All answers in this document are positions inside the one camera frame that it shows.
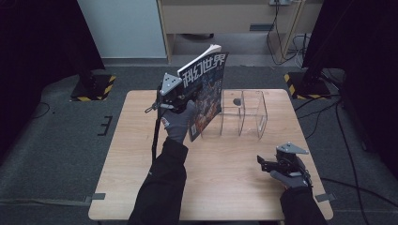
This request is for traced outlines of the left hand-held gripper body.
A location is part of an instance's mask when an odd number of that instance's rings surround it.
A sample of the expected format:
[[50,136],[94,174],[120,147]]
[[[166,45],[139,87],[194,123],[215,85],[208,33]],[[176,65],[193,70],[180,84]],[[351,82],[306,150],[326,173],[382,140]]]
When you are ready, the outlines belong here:
[[157,106],[172,112],[184,112],[189,100],[184,97],[183,80],[175,75],[165,73],[158,91]]

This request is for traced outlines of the light wooden desk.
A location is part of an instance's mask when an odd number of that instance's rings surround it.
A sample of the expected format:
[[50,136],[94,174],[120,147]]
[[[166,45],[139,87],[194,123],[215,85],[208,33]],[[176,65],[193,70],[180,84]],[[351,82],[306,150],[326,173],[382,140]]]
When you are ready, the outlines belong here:
[[269,0],[157,0],[166,53],[172,55],[177,34],[267,32],[279,63],[298,34],[310,34],[324,0],[293,0],[270,6]]

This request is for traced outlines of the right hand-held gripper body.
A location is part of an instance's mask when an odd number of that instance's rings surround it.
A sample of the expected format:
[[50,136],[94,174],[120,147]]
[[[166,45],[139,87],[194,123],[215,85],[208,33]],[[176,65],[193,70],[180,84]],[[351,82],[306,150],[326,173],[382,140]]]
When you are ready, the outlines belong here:
[[307,170],[298,154],[308,155],[309,151],[287,142],[276,147],[276,171],[287,176],[304,175]]

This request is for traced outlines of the dark object under desk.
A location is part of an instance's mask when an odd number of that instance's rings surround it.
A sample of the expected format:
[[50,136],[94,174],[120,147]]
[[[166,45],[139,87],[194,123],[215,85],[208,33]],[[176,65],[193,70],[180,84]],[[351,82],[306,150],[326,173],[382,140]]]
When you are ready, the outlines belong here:
[[186,39],[206,40],[214,38],[214,34],[181,34]]

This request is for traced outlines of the black stand pole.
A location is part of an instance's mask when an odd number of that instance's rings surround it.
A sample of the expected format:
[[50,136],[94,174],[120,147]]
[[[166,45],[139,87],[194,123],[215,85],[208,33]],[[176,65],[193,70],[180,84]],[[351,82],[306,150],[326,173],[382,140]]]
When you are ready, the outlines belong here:
[[321,80],[322,69],[337,46],[345,14],[355,0],[324,0],[312,32],[303,66],[305,73]]
[[93,77],[93,74],[89,67],[89,50],[87,49],[90,46],[91,34],[89,32],[88,26],[84,18],[84,14],[82,13],[79,3],[76,3],[76,6],[77,23],[79,26],[77,50],[79,51],[80,55],[80,78],[85,89],[94,90],[96,88],[96,80]]

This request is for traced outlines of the person's right hand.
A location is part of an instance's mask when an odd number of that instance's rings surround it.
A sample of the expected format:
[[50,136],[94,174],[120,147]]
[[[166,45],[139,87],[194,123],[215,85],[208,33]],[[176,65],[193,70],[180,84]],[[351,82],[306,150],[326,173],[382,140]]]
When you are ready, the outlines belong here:
[[311,186],[311,184],[305,179],[303,175],[291,177],[285,176],[277,171],[271,171],[270,176],[282,182],[286,188],[309,188]]

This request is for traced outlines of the black curtain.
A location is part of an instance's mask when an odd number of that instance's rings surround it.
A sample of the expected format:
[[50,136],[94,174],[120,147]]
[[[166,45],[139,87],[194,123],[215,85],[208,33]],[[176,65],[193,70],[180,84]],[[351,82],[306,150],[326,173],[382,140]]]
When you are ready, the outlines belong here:
[[[81,74],[77,0],[0,0],[0,160],[38,106],[43,89]],[[103,69],[91,35],[89,67]]]
[[398,179],[398,0],[355,0],[323,68],[339,68],[367,147]]

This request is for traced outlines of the dark illustrated magazine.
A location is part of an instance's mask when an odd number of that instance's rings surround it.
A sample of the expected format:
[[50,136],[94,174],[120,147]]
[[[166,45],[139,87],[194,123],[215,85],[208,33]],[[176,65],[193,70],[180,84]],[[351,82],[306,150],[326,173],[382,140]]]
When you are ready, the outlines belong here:
[[222,81],[227,57],[228,52],[223,52],[220,45],[211,44],[202,54],[177,71],[185,88],[203,85],[203,89],[193,100],[196,113],[188,129],[191,142],[222,111]]

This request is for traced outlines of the person's left hand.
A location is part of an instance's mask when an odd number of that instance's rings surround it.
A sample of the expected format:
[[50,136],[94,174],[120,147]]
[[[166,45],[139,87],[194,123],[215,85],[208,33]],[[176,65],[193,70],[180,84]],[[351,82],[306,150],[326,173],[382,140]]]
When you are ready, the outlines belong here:
[[162,113],[161,122],[171,140],[178,143],[183,143],[188,131],[189,122],[196,112],[195,104],[189,100],[186,109],[181,113],[174,113],[170,110],[165,110]]

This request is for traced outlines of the black yellow striped stand base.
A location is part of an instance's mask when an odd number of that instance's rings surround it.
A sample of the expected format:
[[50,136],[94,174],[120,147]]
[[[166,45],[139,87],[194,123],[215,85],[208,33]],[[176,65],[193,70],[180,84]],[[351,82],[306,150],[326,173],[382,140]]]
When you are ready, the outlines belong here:
[[293,99],[330,98],[328,87],[317,77],[305,72],[288,72],[283,77]]
[[108,97],[115,82],[114,75],[94,75],[94,87],[85,87],[81,81],[78,81],[73,89],[71,101],[91,101],[104,100]]

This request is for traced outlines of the clear acrylic file rack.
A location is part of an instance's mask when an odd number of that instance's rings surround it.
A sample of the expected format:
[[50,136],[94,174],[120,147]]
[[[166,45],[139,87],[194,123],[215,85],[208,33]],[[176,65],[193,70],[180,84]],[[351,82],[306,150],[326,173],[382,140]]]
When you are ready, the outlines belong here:
[[222,111],[209,123],[201,137],[260,140],[267,121],[263,91],[226,89],[222,91]]

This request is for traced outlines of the white panel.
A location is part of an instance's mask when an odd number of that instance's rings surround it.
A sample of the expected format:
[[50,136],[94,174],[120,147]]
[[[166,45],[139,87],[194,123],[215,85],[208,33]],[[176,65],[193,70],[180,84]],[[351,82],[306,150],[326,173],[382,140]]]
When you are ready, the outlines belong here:
[[77,0],[102,58],[165,58],[157,0]]

